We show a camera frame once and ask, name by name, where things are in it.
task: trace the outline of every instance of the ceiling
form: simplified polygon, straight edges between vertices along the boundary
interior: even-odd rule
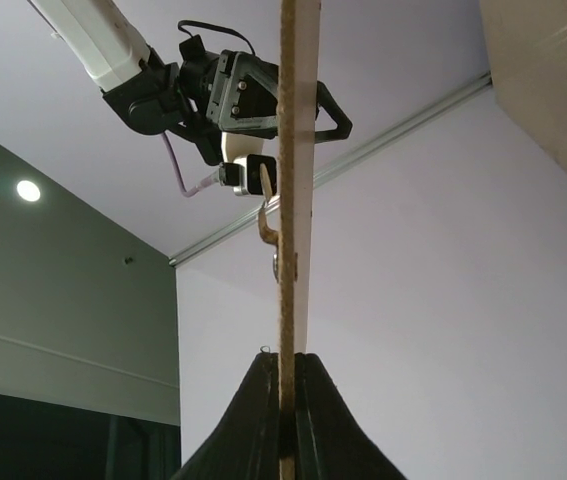
[[[276,0],[116,3],[164,61],[179,60],[176,23],[196,19],[239,30],[278,63]],[[128,130],[50,33],[26,0],[0,0],[1,145],[166,255],[256,205],[222,188],[182,198],[162,142]],[[204,40],[213,51],[243,48],[215,33]],[[479,0],[325,0],[319,76],[354,129],[319,145],[317,166],[487,68]],[[173,144],[188,185],[210,173],[192,145]]]

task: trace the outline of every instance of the metal hook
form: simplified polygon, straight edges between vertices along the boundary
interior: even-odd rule
[[[274,278],[276,281],[279,281],[278,275],[278,246],[279,246],[279,232],[270,228],[267,224],[267,215],[265,214],[265,209],[267,208],[270,200],[272,200],[272,182],[270,180],[270,175],[267,172],[267,168],[265,165],[261,165],[260,167],[260,174],[261,174],[261,185],[263,186],[263,195],[265,196],[265,200],[259,209],[258,214],[258,224],[259,224],[259,235],[261,236],[261,240],[263,240],[268,245],[274,245],[276,247],[276,251],[274,252],[274,259],[272,263],[272,270],[274,272]]]

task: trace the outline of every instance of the round ceiling light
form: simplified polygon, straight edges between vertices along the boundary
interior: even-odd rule
[[[16,191],[26,202],[36,202],[41,198],[41,190],[35,183],[29,180],[21,180],[16,185]]]

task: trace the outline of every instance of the white wall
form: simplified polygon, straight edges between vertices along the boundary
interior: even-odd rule
[[[178,424],[177,360],[165,256],[0,147],[0,393]]]
[[[567,478],[567,175],[488,92],[316,192],[309,347],[410,479]],[[184,459],[261,345],[254,228],[178,269]]]

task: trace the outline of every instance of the black support base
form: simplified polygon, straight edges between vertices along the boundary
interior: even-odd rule
[[[278,480],[277,355],[260,353],[175,480]],[[318,356],[296,355],[297,480],[406,480],[359,428]]]

